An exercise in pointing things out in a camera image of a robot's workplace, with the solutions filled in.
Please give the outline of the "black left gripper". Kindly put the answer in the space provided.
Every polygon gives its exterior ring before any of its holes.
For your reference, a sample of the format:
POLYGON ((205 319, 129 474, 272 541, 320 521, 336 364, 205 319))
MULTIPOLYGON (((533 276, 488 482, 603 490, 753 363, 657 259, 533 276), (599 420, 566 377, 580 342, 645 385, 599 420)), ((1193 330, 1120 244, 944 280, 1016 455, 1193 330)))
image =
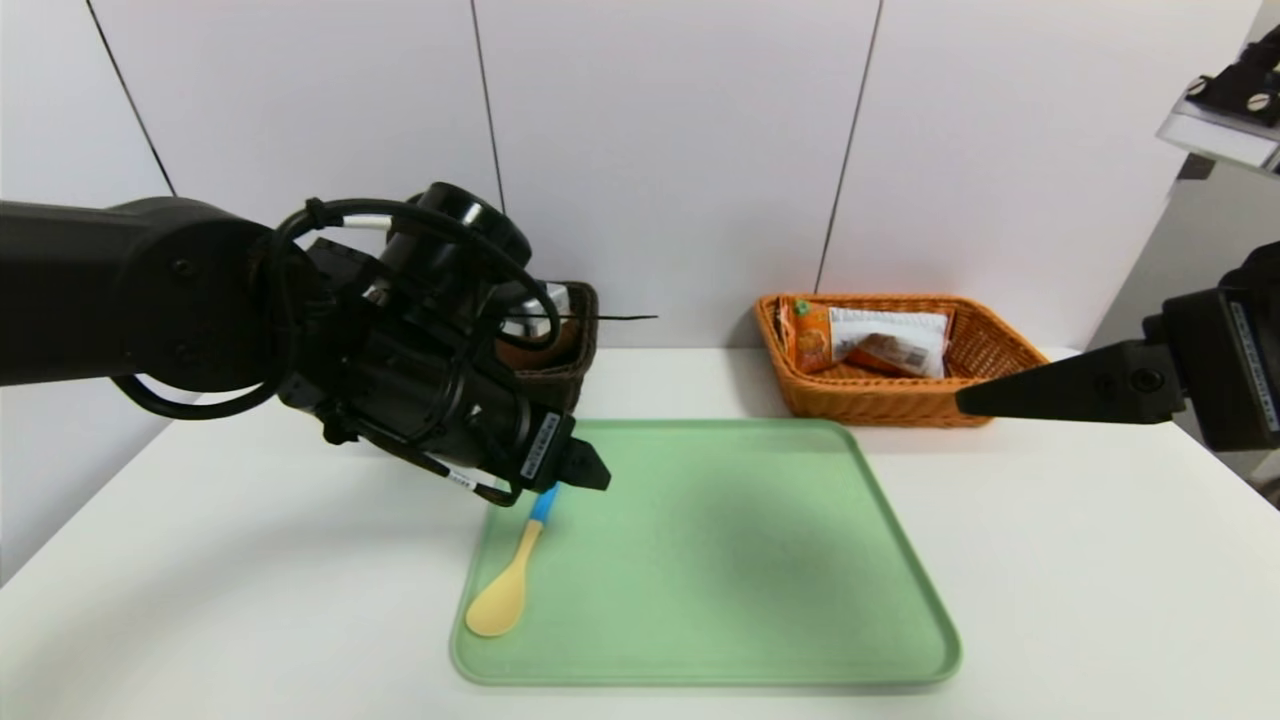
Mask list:
POLYGON ((506 495, 543 493, 556 482, 607 491, 611 470, 572 429, 566 410, 535 398, 502 363, 436 364, 436 474, 457 486, 480 491, 462 471, 475 468, 503 480, 506 495))

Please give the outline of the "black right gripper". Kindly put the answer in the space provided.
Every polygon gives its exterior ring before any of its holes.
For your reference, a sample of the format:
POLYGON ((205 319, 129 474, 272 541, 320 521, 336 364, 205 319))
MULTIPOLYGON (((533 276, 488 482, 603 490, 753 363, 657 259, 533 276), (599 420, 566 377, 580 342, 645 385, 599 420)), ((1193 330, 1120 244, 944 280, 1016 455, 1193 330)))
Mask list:
POLYGON ((1143 336, 960 389, 973 416, 1155 425, 1190 400, 1216 452, 1276 450, 1279 245, 1143 320, 1143 336))

